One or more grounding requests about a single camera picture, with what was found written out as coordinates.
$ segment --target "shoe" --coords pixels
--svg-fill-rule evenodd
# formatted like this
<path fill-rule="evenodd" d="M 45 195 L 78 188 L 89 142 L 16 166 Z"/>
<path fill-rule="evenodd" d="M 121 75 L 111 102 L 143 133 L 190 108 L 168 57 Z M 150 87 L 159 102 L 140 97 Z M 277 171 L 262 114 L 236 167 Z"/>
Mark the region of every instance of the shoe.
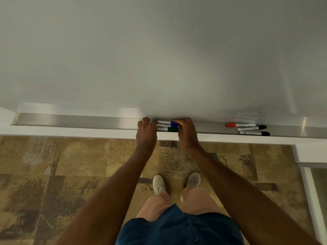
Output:
<path fill-rule="evenodd" d="M 156 195 L 158 195 L 161 192 L 166 191 L 166 186 L 165 186 L 164 180 L 160 174 L 157 174 L 153 177 L 152 185 L 153 185 L 153 190 L 156 193 Z"/>
<path fill-rule="evenodd" d="M 186 187 L 193 189 L 200 185 L 201 182 L 201 175 L 198 172 L 194 172 L 191 174 L 191 176 L 188 178 L 188 182 L 186 184 Z"/>

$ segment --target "patterned carpet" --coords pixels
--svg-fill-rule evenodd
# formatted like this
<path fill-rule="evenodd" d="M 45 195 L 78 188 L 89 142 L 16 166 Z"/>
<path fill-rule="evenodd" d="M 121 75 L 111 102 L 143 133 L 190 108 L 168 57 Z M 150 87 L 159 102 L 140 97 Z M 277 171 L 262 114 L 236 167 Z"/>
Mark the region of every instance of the patterned carpet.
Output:
<path fill-rule="evenodd" d="M 218 162 L 250 181 L 314 234 L 300 170 L 290 146 L 201 144 Z M 135 146 L 135 140 L 0 136 L 0 244 L 54 241 Z M 178 142 L 158 141 L 125 222 L 154 195 L 154 175 L 163 176 L 171 202 L 179 205 L 181 191 L 194 171 L 198 171 L 197 165 Z M 201 186 L 222 206 L 204 177 Z"/>

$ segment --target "green marker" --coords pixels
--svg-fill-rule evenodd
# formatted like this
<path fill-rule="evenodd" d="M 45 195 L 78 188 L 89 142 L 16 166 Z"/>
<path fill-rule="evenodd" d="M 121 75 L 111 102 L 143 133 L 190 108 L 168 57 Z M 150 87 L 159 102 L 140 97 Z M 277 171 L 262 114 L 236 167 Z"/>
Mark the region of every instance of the green marker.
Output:
<path fill-rule="evenodd" d="M 176 129 L 176 128 L 157 127 L 157 131 L 159 131 L 159 132 L 178 132 L 178 129 Z"/>

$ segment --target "blue shirt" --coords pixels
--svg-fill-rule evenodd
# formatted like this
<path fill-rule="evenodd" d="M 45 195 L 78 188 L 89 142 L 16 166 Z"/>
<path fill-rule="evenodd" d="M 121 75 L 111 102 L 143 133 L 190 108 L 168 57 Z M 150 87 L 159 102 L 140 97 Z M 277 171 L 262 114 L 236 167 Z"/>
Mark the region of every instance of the blue shirt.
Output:
<path fill-rule="evenodd" d="M 219 244 L 244 245 L 239 228 L 220 213 L 186 214 L 176 204 L 157 220 L 133 218 L 121 228 L 116 245 Z"/>

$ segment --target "hand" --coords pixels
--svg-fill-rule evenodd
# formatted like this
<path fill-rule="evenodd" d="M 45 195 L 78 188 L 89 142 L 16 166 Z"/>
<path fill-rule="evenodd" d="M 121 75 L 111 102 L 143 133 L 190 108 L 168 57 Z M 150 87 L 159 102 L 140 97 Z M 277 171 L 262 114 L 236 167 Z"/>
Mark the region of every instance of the hand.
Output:
<path fill-rule="evenodd" d="M 174 122 L 182 125 L 178 126 L 178 137 L 182 148 L 187 152 L 190 149 L 195 149 L 200 146 L 197 131 L 192 122 L 192 119 L 176 119 Z"/>
<path fill-rule="evenodd" d="M 157 128 L 155 127 L 157 120 L 149 122 L 150 119 L 145 117 L 137 123 L 136 148 L 145 149 L 152 153 L 157 143 Z"/>

